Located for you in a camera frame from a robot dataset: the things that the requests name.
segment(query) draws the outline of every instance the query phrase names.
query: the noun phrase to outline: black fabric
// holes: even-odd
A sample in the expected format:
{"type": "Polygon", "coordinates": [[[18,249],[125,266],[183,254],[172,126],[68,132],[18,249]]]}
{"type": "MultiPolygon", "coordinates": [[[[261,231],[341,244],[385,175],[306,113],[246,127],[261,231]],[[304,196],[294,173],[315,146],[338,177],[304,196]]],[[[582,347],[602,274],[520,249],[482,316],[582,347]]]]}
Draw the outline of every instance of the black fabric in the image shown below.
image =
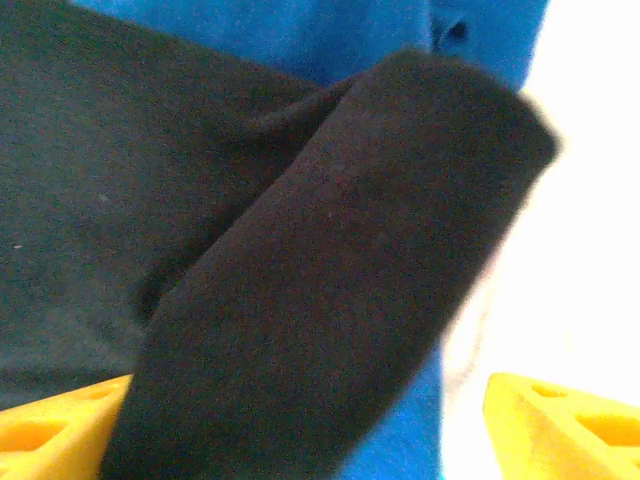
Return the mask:
{"type": "Polygon", "coordinates": [[[0,2],[0,19],[5,409],[130,373],[141,282],[185,246],[206,250],[341,87],[64,2],[0,2]]]}
{"type": "Polygon", "coordinates": [[[416,51],[319,90],[62,2],[0,18],[0,408],[135,368],[105,480],[331,474],[555,153],[416,51]]]}

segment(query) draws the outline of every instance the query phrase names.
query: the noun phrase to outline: white background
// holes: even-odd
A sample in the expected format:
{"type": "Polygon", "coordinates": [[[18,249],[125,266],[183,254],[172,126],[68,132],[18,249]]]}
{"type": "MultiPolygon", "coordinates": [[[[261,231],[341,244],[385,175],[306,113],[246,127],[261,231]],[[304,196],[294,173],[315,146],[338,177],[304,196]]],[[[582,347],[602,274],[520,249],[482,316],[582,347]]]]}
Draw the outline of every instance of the white background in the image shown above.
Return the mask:
{"type": "Polygon", "coordinates": [[[562,153],[445,336],[447,480],[500,478],[492,372],[640,406],[639,86],[637,2],[551,0],[524,95],[562,153]]]}

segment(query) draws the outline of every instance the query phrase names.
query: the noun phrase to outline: hole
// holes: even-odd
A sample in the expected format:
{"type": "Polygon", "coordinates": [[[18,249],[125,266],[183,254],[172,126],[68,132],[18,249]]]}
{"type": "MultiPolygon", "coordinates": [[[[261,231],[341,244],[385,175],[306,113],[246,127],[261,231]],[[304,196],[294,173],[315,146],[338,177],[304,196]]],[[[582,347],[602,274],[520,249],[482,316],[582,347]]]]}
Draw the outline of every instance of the hole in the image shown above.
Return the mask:
{"type": "Polygon", "coordinates": [[[576,415],[576,420],[611,447],[640,447],[640,420],[620,415],[576,415]]]}
{"type": "Polygon", "coordinates": [[[531,389],[541,397],[546,398],[564,398],[567,396],[566,392],[561,392],[560,390],[544,387],[542,385],[531,385],[531,389]]]}
{"type": "Polygon", "coordinates": [[[467,36],[467,24],[464,22],[456,23],[449,30],[449,35],[457,40],[464,40],[467,36]]]}
{"type": "Polygon", "coordinates": [[[0,432],[0,452],[32,452],[37,450],[67,424],[63,422],[27,422],[0,432]]]}

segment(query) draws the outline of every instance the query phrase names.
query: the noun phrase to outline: yellow plastic object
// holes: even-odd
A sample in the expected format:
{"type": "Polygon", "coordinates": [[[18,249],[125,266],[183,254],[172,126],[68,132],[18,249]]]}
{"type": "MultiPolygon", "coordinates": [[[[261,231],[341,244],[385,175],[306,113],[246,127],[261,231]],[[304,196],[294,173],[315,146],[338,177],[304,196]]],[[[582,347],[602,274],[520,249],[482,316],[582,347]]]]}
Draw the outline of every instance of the yellow plastic object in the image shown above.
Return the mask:
{"type": "Polygon", "coordinates": [[[505,480],[640,480],[640,409],[511,374],[484,417],[505,480]]]}
{"type": "Polygon", "coordinates": [[[0,412],[0,480],[96,480],[131,376],[0,412]]]}

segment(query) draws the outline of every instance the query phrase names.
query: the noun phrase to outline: blue fabric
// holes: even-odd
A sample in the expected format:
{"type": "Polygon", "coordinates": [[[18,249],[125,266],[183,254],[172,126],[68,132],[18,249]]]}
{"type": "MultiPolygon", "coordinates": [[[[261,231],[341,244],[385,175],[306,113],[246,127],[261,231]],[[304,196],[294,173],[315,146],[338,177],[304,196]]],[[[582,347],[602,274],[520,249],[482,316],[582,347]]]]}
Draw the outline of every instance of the blue fabric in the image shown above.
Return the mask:
{"type": "MultiPolygon", "coordinates": [[[[518,89],[547,0],[75,0],[125,21],[328,85],[412,45],[457,55],[518,89]]],[[[441,478],[436,350],[337,480],[441,478]]]]}

